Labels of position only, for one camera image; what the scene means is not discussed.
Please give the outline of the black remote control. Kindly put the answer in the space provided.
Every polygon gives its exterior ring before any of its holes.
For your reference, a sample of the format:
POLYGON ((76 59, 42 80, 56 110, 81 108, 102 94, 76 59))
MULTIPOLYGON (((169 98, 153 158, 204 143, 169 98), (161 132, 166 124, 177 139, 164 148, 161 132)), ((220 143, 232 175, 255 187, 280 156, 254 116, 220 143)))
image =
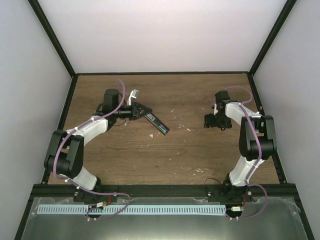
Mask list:
POLYGON ((170 129, 157 117, 155 116, 153 113, 151 113, 149 115, 151 120, 148 120, 161 134, 163 134, 164 136, 166 136, 168 134, 168 132, 170 131, 170 129), (159 126, 160 124, 165 125, 169 131, 167 133, 164 133, 163 131, 160 130, 159 126))

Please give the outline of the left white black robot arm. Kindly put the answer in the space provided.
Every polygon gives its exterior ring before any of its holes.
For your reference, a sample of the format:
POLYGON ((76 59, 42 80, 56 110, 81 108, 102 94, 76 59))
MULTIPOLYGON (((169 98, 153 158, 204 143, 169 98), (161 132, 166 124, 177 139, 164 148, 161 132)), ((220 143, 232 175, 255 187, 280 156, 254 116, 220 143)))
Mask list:
POLYGON ((131 91, 128 102, 119 90, 107 89, 103 102, 96 112, 79 126, 67 131, 56 130, 51 136, 44 160, 44 168, 63 180, 72 181, 85 189, 89 201, 97 202, 102 196, 99 179, 84 167, 84 147, 95 137, 110 130, 117 119, 135 121, 151 114, 153 110, 138 102, 132 102, 138 91, 131 91))

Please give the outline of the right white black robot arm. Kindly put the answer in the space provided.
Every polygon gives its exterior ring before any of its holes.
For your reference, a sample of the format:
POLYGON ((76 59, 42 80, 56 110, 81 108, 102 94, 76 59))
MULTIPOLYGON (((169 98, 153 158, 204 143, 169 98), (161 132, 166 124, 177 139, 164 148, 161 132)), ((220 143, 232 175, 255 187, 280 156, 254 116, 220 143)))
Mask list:
POLYGON ((232 127, 232 121, 240 126, 240 157, 222 184, 223 198, 232 202, 245 191, 259 166, 276 153, 274 118, 250 110, 243 102, 232 100, 226 90, 215 94, 211 108, 213 113, 204 116, 205 128, 224 131, 232 127))

